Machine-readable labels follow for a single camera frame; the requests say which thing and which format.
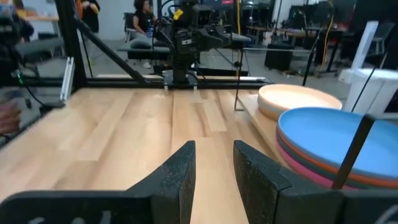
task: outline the person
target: person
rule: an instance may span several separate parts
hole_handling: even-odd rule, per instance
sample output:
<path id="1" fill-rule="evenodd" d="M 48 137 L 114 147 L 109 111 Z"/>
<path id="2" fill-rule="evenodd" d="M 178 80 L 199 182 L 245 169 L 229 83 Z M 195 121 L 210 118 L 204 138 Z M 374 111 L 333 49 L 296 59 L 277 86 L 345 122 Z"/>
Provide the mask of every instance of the person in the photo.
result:
<path id="1" fill-rule="evenodd" d="M 150 24 L 156 21 L 156 17 L 153 15 L 148 0 L 135 0 L 134 7 L 136 12 L 132 18 L 132 22 L 137 32 L 147 35 L 147 31 L 150 28 Z M 144 62 L 144 68 L 151 68 L 148 60 Z"/>
<path id="2" fill-rule="evenodd" d="M 78 5 L 78 7 L 81 7 L 81 20 L 91 29 L 94 35 L 98 35 L 98 32 L 100 31 L 98 14 L 101 10 L 98 2 L 96 0 L 82 0 L 81 4 Z M 83 41 L 86 45 L 87 56 L 89 60 L 93 63 L 93 43 L 91 43 L 85 36 L 83 36 Z"/>
<path id="3" fill-rule="evenodd" d="M 4 101 L 0 103 L 0 135 L 12 134 L 19 130 L 21 110 L 17 103 Z"/>

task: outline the white container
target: white container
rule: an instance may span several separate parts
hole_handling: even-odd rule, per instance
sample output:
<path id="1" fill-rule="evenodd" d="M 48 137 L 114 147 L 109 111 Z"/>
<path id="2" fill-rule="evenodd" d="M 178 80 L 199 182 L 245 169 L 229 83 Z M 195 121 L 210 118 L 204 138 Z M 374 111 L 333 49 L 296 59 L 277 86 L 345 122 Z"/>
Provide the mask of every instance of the white container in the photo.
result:
<path id="1" fill-rule="evenodd" d="M 343 108 L 345 111 L 353 109 L 358 96 L 370 76 L 372 69 L 363 68 L 358 70 L 346 70 L 345 73 L 351 72 L 352 83 L 349 90 L 347 102 Z M 385 113 L 392 97 L 398 89 L 398 71 L 395 70 L 378 70 L 376 69 L 368 81 L 363 93 L 355 106 L 354 113 L 371 114 L 381 119 L 396 119 L 398 113 Z"/>

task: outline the floor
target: floor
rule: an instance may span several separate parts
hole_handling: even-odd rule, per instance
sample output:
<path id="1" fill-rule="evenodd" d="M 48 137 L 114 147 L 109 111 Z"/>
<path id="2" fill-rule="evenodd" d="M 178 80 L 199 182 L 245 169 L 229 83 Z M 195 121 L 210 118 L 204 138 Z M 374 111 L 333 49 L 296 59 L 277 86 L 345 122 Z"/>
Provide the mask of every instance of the floor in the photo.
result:
<path id="1" fill-rule="evenodd" d="M 275 158 L 233 105 L 230 90 L 80 90 L 0 151 L 0 200 L 22 190 L 128 189 L 195 140 L 191 223 L 247 223 L 233 140 Z"/>
<path id="2" fill-rule="evenodd" d="M 124 43 L 123 40 L 110 41 L 105 40 L 105 44 L 115 50 L 115 52 L 122 58 L 127 59 L 125 53 L 117 52 L 116 49 Z M 228 49 L 221 49 L 220 52 L 231 61 L 235 62 L 238 58 L 237 52 L 232 52 Z M 93 48 L 91 51 L 93 60 L 91 61 L 91 69 L 93 76 L 97 74 L 123 74 L 124 72 L 118 65 L 116 65 L 110 58 L 104 55 L 99 49 Z M 287 76 L 283 75 L 277 70 L 269 70 L 264 66 L 265 52 L 247 52 L 247 60 L 243 60 L 243 70 L 249 70 L 250 75 L 254 77 L 267 77 L 276 83 L 288 83 L 294 85 L 301 85 L 303 82 L 303 77 L 300 76 Z M 306 64 L 305 54 L 295 54 L 294 58 L 301 58 L 301 60 L 294 60 L 292 62 L 292 67 L 296 70 L 303 69 Z M 153 72 L 152 70 L 145 69 L 142 66 L 142 62 L 129 61 L 129 65 L 139 71 L 141 74 L 148 74 Z M 205 52 L 201 55 L 201 63 L 204 67 L 218 68 L 218 69 L 233 69 L 231 64 L 222 57 L 217 51 L 212 50 L 211 52 Z M 66 60 L 64 58 L 55 58 L 48 62 L 44 62 L 39 65 L 40 75 L 43 77 L 62 77 L 65 70 Z M 90 69 L 85 60 L 86 74 L 90 76 Z M 321 78 L 310 77 L 307 81 L 307 86 L 311 88 L 316 88 L 331 95 L 336 96 L 341 101 L 345 102 L 348 95 L 349 85 L 339 82 L 334 73 L 326 74 Z M 0 96 L 3 96 L 7 92 L 10 92 L 9 88 L 0 89 Z M 59 88 L 39 88 L 35 89 L 35 94 L 43 102 L 55 101 L 59 99 Z M 22 90 L 22 94 L 26 98 L 30 98 L 26 90 Z M 24 99 L 16 99 L 20 104 L 22 110 L 22 124 L 26 124 L 39 114 L 38 108 L 39 104 L 31 99 L 33 108 L 28 110 L 25 106 Z"/>

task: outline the chair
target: chair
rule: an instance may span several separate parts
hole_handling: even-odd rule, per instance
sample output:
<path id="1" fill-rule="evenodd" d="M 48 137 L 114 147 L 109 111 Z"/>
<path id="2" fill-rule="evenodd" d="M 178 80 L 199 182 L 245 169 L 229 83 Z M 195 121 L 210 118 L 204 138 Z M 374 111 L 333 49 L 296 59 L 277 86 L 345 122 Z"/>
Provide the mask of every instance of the chair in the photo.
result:
<path id="1" fill-rule="evenodd" d="M 382 55 L 386 51 L 386 40 L 389 38 L 395 24 L 384 22 L 379 25 L 374 34 L 368 56 Z"/>
<path id="2" fill-rule="evenodd" d="M 124 33 L 125 33 L 125 42 L 129 42 L 130 40 L 135 38 L 137 30 L 134 29 L 132 24 L 132 18 L 134 17 L 134 13 L 125 12 L 124 13 Z"/>

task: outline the wood grain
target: wood grain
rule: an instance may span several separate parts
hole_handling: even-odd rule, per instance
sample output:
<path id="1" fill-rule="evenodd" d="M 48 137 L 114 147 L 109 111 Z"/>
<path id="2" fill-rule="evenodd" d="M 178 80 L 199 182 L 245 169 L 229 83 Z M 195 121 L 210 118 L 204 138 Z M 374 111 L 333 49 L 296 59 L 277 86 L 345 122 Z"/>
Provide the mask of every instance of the wood grain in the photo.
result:
<path id="1" fill-rule="evenodd" d="M 233 106 L 229 90 L 80 90 L 0 151 L 0 197 L 30 189 L 124 190 L 195 140 L 191 223 L 247 223 L 233 141 L 272 151 L 250 116 Z"/>

